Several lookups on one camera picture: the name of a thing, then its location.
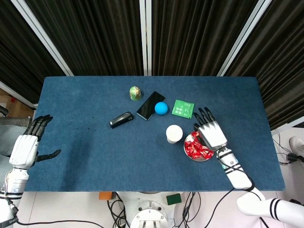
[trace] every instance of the bowl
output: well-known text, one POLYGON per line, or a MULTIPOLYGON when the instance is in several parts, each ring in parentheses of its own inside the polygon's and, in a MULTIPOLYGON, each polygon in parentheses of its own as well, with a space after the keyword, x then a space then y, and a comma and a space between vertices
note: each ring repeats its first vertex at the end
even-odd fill
POLYGON ((188 136, 187 136, 187 138, 185 139, 185 141, 184 141, 184 151, 185 151, 185 154, 187 155, 187 157, 188 158, 190 158, 190 159, 192 159, 192 160, 194 160, 194 161, 196 161, 196 162, 204 162, 204 161, 207 161, 207 160, 209 160, 210 158, 204 158, 204 157, 201 157, 201 158, 196 158, 196 159, 193 159, 193 158, 191 158, 190 156, 188 156, 188 154, 186 153, 186 148, 185 148, 185 142, 188 142, 188 141, 191 141, 191 142, 193 142, 194 141, 194 137, 192 136, 192 134, 189 134, 188 136))

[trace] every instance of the candy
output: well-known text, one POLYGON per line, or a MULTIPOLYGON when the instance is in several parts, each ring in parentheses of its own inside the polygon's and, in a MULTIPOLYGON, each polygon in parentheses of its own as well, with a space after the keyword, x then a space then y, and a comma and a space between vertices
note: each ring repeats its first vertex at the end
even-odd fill
POLYGON ((214 151, 210 150, 208 147, 203 146, 197 139, 197 136, 200 135, 199 132, 192 132, 191 135, 194 137, 194 140, 185 142, 186 154, 192 159, 197 158, 212 158, 214 151))

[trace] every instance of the chair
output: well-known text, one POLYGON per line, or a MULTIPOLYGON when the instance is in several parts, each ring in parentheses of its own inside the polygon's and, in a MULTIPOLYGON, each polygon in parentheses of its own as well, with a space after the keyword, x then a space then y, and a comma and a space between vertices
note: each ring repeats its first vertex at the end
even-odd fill
POLYGON ((32 122, 31 117, 7 117, 9 111, 0 105, 0 186, 7 172, 12 169, 10 155, 19 135, 22 135, 32 122))

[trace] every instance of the cardboard box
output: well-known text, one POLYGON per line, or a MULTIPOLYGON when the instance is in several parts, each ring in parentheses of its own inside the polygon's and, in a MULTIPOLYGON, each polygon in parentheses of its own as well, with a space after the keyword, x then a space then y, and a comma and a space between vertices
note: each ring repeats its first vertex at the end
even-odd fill
POLYGON ((7 92, 5 92, 3 89, 0 89, 0 96, 3 96, 3 95, 9 95, 7 92))
POLYGON ((33 117, 34 110, 30 109, 14 97, 0 95, 0 104, 9 111, 8 117, 33 117))

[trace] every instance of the orange object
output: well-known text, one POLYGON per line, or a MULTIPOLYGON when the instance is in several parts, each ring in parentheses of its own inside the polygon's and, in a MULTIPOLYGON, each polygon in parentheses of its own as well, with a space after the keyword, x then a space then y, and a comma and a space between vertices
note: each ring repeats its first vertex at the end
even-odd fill
POLYGON ((99 200, 110 200, 112 198, 111 191, 100 191, 99 192, 99 200))

